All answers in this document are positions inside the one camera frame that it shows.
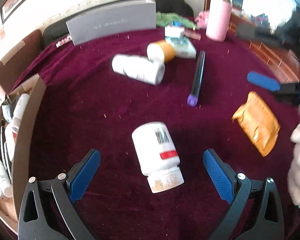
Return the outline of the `grey shoe box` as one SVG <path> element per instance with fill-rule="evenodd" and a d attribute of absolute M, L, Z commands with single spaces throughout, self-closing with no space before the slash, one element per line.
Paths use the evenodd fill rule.
<path fill-rule="evenodd" d="M 78 14 L 66 21 L 74 45 L 128 31 L 156 28 L 155 0 L 124 0 Z"/>

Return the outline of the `white bottle small label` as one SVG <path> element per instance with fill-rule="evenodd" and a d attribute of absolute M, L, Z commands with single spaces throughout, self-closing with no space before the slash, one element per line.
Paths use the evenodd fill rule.
<path fill-rule="evenodd" d="M 29 101 L 29 94 L 23 93 L 19 96 L 19 99 L 17 100 L 14 112 L 13 112 L 13 122 L 21 121 L 23 118 L 23 114 L 25 112 L 25 108 L 27 106 L 27 103 Z"/>

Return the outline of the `pink thermos flask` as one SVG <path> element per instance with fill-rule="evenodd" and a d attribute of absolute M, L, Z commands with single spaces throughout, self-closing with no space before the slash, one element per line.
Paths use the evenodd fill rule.
<path fill-rule="evenodd" d="M 232 11 L 232 0 L 210 0 L 210 10 L 206 36 L 214 41 L 223 42 L 228 31 Z"/>

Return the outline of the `yellow padded envelope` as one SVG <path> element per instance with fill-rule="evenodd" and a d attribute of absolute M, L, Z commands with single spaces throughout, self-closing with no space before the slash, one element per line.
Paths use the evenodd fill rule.
<path fill-rule="evenodd" d="M 255 91 L 249 92 L 246 103 L 239 106 L 232 120 L 238 122 L 263 157 L 272 151 L 281 126 L 271 109 Z"/>

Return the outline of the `black leather headboard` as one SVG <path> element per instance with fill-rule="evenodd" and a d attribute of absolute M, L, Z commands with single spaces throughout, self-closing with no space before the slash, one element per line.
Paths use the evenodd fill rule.
<path fill-rule="evenodd" d="M 184 0 L 121 0 L 80 11 L 53 23 L 43 32 L 44 45 L 68 34 L 74 44 L 79 45 L 112 34 L 154 29 L 157 12 L 194 16 L 193 9 Z"/>

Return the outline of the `white charger on bed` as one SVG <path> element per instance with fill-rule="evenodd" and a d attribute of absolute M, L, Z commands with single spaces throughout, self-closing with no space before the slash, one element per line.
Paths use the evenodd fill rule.
<path fill-rule="evenodd" d="M 165 37 L 181 38 L 184 35 L 185 28 L 183 26 L 167 25 L 164 27 Z"/>

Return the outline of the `white spray bottle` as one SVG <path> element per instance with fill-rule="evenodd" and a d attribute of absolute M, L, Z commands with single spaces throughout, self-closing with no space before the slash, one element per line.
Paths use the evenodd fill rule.
<path fill-rule="evenodd" d="M 12 198 L 12 196 L 12 184 L 0 159 L 0 200 L 7 200 Z"/>

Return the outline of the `black marker purple cap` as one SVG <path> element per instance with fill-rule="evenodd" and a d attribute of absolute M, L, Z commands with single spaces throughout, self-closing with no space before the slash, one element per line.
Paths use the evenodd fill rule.
<path fill-rule="evenodd" d="M 187 98 L 187 104 L 192 107 L 195 107 L 198 103 L 200 88 L 203 79 L 205 55 L 206 55 L 206 51 L 201 50 L 199 52 L 190 94 Z"/>

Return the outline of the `green cloth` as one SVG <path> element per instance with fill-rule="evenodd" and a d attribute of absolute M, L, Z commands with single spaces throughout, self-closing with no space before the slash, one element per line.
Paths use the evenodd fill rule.
<path fill-rule="evenodd" d="M 196 25 L 193 21 L 189 20 L 188 18 L 182 17 L 176 13 L 156 12 L 157 27 L 165 27 L 167 25 L 172 24 L 173 22 L 180 23 L 187 29 L 199 29 L 198 25 Z"/>

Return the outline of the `teal tissue pack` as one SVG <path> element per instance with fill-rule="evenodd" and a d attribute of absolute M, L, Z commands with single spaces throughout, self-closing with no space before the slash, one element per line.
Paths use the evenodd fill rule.
<path fill-rule="evenodd" d="M 169 43 L 175 51 L 175 57 L 183 59 L 195 59 L 197 51 L 188 37 L 165 37 L 165 41 Z"/>

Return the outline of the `cardboard tray box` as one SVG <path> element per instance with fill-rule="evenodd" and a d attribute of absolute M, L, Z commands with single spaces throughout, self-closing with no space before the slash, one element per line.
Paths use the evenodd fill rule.
<path fill-rule="evenodd" d="M 0 220 L 15 234 L 18 234 L 18 218 L 26 184 L 29 180 L 29 156 L 34 124 L 46 90 L 46 84 L 36 74 L 21 83 L 10 94 L 11 97 L 26 92 L 30 95 L 21 120 L 12 163 L 13 196 L 0 200 Z"/>

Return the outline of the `books on sill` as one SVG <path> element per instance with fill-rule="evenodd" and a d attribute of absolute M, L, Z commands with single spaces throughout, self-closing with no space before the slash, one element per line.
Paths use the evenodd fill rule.
<path fill-rule="evenodd" d="M 232 0 L 232 12 L 237 16 L 242 15 L 243 0 Z"/>

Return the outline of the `clear case orange item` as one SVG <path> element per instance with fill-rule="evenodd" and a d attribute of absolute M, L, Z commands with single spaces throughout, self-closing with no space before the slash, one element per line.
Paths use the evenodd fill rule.
<path fill-rule="evenodd" d="M 15 145 L 21 124 L 20 118 L 13 118 L 5 128 L 6 146 L 9 160 L 12 161 L 15 153 Z"/>

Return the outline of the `white bottle red label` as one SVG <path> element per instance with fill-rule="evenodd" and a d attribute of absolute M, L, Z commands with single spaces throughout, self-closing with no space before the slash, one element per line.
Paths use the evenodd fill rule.
<path fill-rule="evenodd" d="M 132 140 L 141 172 L 147 177 L 152 193 L 184 183 L 178 152 L 163 122 L 149 122 L 137 127 L 132 132 Z"/>

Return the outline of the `white lotion bottle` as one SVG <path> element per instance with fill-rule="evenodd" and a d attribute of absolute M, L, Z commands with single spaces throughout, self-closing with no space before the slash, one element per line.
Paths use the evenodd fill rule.
<path fill-rule="evenodd" d="M 150 85 L 159 85 L 165 74 L 165 64 L 147 57 L 117 54 L 111 62 L 115 73 Z"/>

